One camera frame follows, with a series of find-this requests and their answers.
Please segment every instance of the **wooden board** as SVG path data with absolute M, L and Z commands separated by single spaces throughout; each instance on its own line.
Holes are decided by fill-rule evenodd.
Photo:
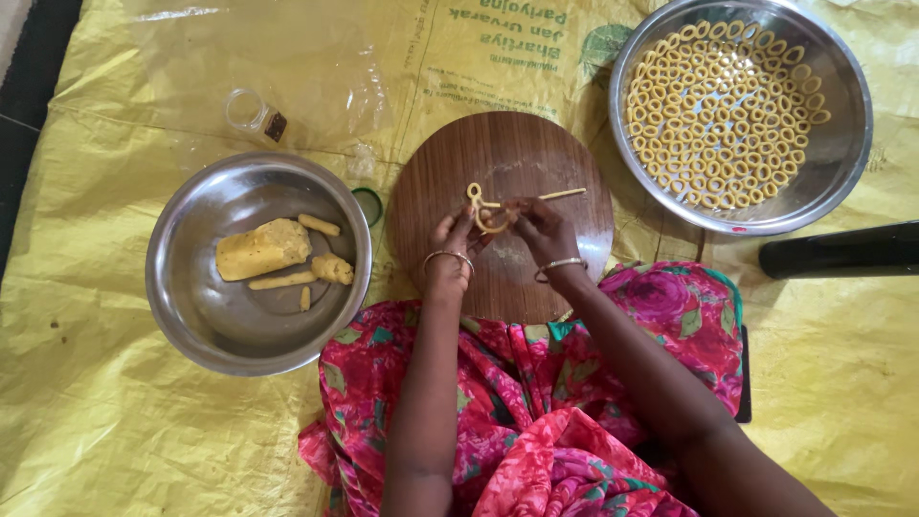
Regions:
M 560 126 L 535 115 L 493 111 L 451 122 L 428 138 L 399 177 L 387 217 L 391 249 L 424 291 L 421 269 L 427 236 L 451 209 L 468 202 L 466 188 L 482 186 L 486 201 L 536 197 L 560 190 L 587 193 L 547 201 L 574 223 L 581 256 L 598 280 L 613 242 L 609 191 L 594 158 Z M 463 313 L 507 323 L 545 323 L 569 310 L 548 285 L 536 283 L 536 264 L 523 239 L 504 232 L 475 259 Z

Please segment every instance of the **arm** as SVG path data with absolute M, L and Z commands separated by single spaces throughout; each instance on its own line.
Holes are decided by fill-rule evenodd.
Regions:
M 539 200 L 509 204 L 521 211 L 515 229 L 538 264 L 580 257 L 571 223 L 548 205 Z M 707 387 L 601 293 L 579 264 L 547 273 L 710 515 L 833 515 L 763 454 Z
M 469 209 L 440 222 L 432 249 L 470 259 L 482 251 L 491 237 L 472 231 Z M 470 275 L 466 262 L 450 255 L 427 265 L 418 334 L 386 443 L 380 515 L 448 514 L 457 440 L 457 332 Z

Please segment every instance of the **woman's right hand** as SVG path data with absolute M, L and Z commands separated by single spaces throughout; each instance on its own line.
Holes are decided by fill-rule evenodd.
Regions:
M 537 267 L 556 260 L 581 257 L 574 225 L 558 215 L 545 201 L 537 198 L 514 198 L 505 201 L 505 207 L 518 214 L 514 222 L 514 231 L 526 241 Z M 578 281 L 590 282 L 582 264 L 551 268 L 546 270 L 546 277 L 556 290 Z

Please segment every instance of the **hand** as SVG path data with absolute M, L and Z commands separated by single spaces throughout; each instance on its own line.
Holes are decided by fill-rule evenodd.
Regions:
M 474 224 L 475 211 L 470 205 L 464 205 L 459 210 L 445 216 L 431 232 L 430 249 L 435 251 L 449 251 L 460 253 L 475 260 L 482 250 L 494 239 L 494 235 L 482 234 Z M 469 288 L 472 271 L 469 264 L 461 258 L 441 254 L 427 262 L 427 284 L 432 282 L 445 282 L 447 285 L 456 285 L 465 293 Z
M 533 259 L 539 267 L 550 262 L 565 259 L 579 259 L 574 226 L 558 215 L 545 201 L 537 198 L 514 198 L 505 201 L 505 207 L 518 216 L 514 221 L 514 232 L 527 242 Z M 587 278 L 584 265 L 568 264 L 546 271 L 552 287 L 562 283 Z

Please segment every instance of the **woman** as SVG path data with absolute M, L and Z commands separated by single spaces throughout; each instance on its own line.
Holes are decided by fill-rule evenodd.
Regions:
M 374 305 L 323 350 L 326 419 L 300 448 L 334 487 L 330 514 L 833 515 L 732 419 L 741 305 L 729 280 L 657 263 L 596 286 L 568 260 L 580 258 L 570 223 L 539 200 L 506 205 L 573 316 L 460 316 L 491 237 L 471 207 L 445 217 L 424 310 Z M 656 469 L 632 451 L 652 437 L 670 455 Z

